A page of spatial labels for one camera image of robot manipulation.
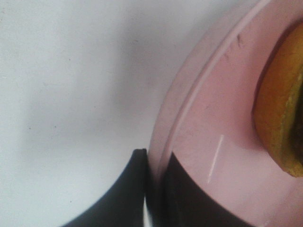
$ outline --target pink plastic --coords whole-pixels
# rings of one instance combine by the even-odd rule
[[[258,227],[303,226],[303,178],[284,173],[263,149],[251,110],[277,41],[303,18],[303,1],[261,0],[218,22],[195,47],[159,113],[149,162],[155,184],[172,152],[192,179]]]

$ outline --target black object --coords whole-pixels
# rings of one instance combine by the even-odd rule
[[[174,154],[163,179],[161,210],[164,227],[252,227],[202,191]]]
[[[147,156],[137,149],[108,192],[64,227],[143,227]]]

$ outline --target white surface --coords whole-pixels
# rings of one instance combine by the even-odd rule
[[[59,226],[99,199],[238,1],[0,0],[0,226]]]

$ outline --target white table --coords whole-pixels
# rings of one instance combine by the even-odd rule
[[[59,226],[97,201],[241,1],[0,0],[0,226]]]

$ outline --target pink plastic container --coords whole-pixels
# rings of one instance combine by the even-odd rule
[[[263,149],[251,110],[260,75],[281,36],[303,18],[303,0],[235,8],[201,39],[176,75],[149,150],[157,185],[173,152],[215,201],[257,227],[303,226],[303,178]]]

